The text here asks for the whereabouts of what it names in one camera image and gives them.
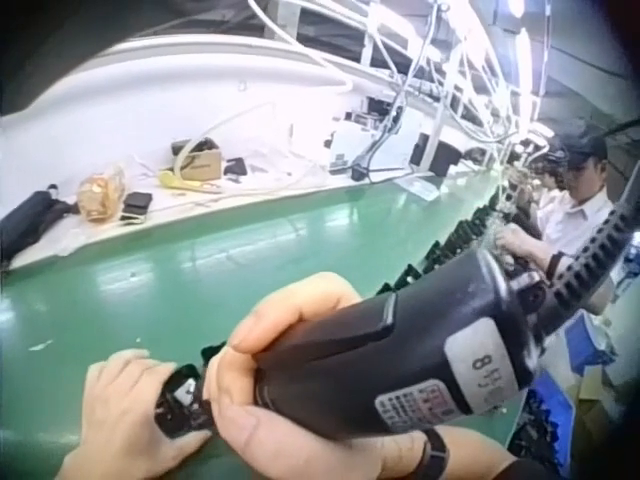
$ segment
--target label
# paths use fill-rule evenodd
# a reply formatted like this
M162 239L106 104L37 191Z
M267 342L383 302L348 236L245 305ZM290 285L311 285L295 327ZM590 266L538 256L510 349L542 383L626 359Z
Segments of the label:
M375 405L394 432L425 429L462 415L446 385L436 379L379 395Z
M518 393L507 348L492 318L476 320L451 335L444 353L474 413L482 413Z

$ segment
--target fingernail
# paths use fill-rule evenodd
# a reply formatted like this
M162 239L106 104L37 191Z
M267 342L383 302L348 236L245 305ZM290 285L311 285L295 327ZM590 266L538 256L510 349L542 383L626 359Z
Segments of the fingernail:
M255 322L256 315L252 312L235 328L229 337L229 344L231 346L237 346L242 343L251 334L251 330L254 328Z
M236 449L244 448L258 426L258 419L246 408L233 404L227 394L220 396L218 414L223 423L224 439Z

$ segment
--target green conveyor belt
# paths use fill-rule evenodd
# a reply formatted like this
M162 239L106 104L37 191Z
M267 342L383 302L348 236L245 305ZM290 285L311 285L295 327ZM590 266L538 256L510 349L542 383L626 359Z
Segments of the green conveyor belt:
M373 294L486 202L494 187L495 178L482 174L464 186L448 182L450 192L429 203L393 183L275 200L122 236L13 272L0 303L5 472L53 476L78 441L89 364L131 347L162 360L198 362L200 348L224 340L264 295L321 270ZM519 404L515 399L506 413L459 423L504 443ZM178 476L247 478L221 443Z

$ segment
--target printed number 8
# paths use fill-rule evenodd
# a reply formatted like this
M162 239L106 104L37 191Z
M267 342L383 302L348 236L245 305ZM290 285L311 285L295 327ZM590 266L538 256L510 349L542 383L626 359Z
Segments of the printed number 8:
M476 358L471 366L474 370L480 370L489 365L492 361L493 358L491 358L491 355L485 355L484 357Z

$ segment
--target wrist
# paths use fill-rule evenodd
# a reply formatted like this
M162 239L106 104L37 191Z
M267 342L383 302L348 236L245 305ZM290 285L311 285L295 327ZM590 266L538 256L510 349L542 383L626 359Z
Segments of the wrist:
M553 250L551 247L542 240L537 240L535 238L531 239L527 247L527 260L544 272L546 271L552 256Z
M119 471L109 458L96 459L81 447L71 451L63 460L56 480L134 480L135 475Z
M422 432L385 437L380 443L380 474L378 479L410 479L420 466L423 456L429 456L429 442Z

